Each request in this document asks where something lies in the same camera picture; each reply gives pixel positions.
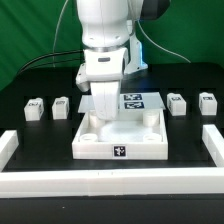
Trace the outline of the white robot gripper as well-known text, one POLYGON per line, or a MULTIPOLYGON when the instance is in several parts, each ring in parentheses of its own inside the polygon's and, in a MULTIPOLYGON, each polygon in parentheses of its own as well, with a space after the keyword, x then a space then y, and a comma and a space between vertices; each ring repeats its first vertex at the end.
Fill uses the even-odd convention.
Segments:
POLYGON ((128 62, 123 47, 109 52, 84 51, 76 85, 82 92, 91 90, 96 115, 101 120, 114 120, 118 114, 121 80, 128 62))

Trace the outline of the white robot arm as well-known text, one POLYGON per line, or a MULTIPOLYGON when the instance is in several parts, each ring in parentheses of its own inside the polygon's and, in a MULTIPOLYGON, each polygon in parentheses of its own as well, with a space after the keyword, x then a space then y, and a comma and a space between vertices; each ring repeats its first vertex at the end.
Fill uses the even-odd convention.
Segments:
POLYGON ((171 0, 76 0, 85 62, 76 84, 90 91, 96 115, 114 120, 122 79, 148 68, 135 23, 163 15, 171 0))

